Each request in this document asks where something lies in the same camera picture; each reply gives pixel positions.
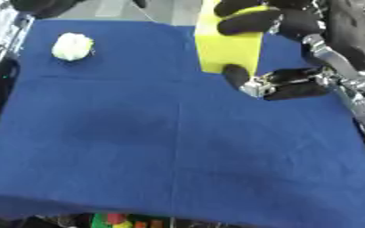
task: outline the robotic hand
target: robotic hand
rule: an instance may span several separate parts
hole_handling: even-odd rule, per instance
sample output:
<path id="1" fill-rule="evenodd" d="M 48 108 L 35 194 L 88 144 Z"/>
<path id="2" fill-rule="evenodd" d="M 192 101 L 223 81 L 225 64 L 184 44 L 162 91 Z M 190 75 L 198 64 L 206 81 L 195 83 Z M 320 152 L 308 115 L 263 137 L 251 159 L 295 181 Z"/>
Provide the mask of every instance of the robotic hand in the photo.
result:
<path id="1" fill-rule="evenodd" d="M 267 4 L 267 11 L 233 15 Z M 223 74 L 236 89 L 265 100 L 336 91 L 365 134 L 365 11 L 353 0 L 222 0 L 215 13 L 220 33 L 269 32 L 300 42 L 313 69 L 281 69 L 250 77 L 237 65 Z"/>

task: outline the yellow sponge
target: yellow sponge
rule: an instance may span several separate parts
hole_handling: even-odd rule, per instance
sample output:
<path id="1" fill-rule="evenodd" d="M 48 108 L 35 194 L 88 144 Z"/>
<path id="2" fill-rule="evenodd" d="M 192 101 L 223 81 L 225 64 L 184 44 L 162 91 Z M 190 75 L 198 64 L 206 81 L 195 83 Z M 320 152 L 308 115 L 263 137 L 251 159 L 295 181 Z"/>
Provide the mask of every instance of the yellow sponge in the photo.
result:
<path id="1" fill-rule="evenodd" d="M 214 13 L 220 0 L 204 0 L 195 30 L 195 42 L 203 71 L 221 73 L 226 64 L 245 67 L 250 75 L 257 69 L 263 33 L 247 33 L 238 36 L 224 36 L 217 31 L 222 20 Z M 257 6 L 237 14 L 262 11 L 266 6 Z"/>

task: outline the white crumpled paper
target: white crumpled paper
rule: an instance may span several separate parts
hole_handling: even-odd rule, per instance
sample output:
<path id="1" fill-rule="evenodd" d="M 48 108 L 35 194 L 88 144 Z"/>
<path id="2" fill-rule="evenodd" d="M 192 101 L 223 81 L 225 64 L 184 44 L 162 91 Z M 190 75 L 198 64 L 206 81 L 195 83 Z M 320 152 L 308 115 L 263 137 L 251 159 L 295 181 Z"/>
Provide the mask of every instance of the white crumpled paper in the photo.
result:
<path id="1" fill-rule="evenodd" d="M 64 61 L 84 59 L 93 49 L 93 40 L 83 34 L 65 33 L 53 46 L 53 56 Z"/>

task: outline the black finger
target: black finger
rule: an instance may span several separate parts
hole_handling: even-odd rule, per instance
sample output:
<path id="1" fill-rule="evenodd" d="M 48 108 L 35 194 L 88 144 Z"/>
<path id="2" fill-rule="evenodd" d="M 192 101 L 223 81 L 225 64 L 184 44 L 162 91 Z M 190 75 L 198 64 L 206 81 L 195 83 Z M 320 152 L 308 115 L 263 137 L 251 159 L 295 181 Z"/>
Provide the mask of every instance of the black finger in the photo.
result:
<path id="1" fill-rule="evenodd" d="M 223 35 L 236 35 L 245 32 L 266 32 L 282 15 L 282 11 L 269 10 L 246 13 L 223 20 L 218 24 L 218 31 Z"/>
<path id="2" fill-rule="evenodd" d="M 310 69 L 278 69 L 268 77 L 272 84 L 288 84 L 298 80 L 308 79 Z"/>
<path id="3" fill-rule="evenodd" d="M 146 0 L 133 0 L 133 2 L 138 5 L 140 8 L 146 8 L 147 7 L 147 1 Z"/>
<path id="4" fill-rule="evenodd" d="M 274 6 L 280 9 L 296 9 L 303 10 L 308 5 L 312 4 L 313 0 L 268 0 L 270 6 Z"/>
<path id="5" fill-rule="evenodd" d="M 235 89 L 239 89 L 249 80 L 249 74 L 247 73 L 247 70 L 240 67 L 239 65 L 226 65 L 222 74 L 224 75 L 227 82 Z"/>
<path id="6" fill-rule="evenodd" d="M 215 15 L 226 17 L 239 10 L 257 6 L 259 4 L 259 0 L 222 0 L 222 2 L 215 7 Z"/>
<path id="7" fill-rule="evenodd" d="M 281 85 L 276 87 L 277 91 L 264 97 L 267 101 L 287 100 L 295 98 L 313 97 L 325 95 L 329 90 L 315 81 Z"/>
<path id="8" fill-rule="evenodd" d="M 297 10 L 282 10 L 283 20 L 279 27 L 279 35 L 302 41 L 303 37 L 320 34 L 324 28 L 318 21 L 318 16 L 311 12 Z"/>

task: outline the blue cloth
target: blue cloth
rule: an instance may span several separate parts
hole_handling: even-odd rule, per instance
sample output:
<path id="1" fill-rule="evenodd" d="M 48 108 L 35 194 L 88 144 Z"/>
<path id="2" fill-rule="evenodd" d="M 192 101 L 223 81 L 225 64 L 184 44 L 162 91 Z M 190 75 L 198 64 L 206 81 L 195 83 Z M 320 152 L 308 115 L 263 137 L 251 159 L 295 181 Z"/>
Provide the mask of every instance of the blue cloth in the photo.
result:
<path id="1" fill-rule="evenodd" d="M 64 32 L 92 37 L 95 55 L 54 59 Z M 263 102 L 237 93 L 200 72 L 191 32 L 38 22 L 0 118 L 0 216 L 121 210 L 365 228 L 365 146 L 336 96 Z M 259 71 L 303 63 L 294 43 L 264 44 Z"/>

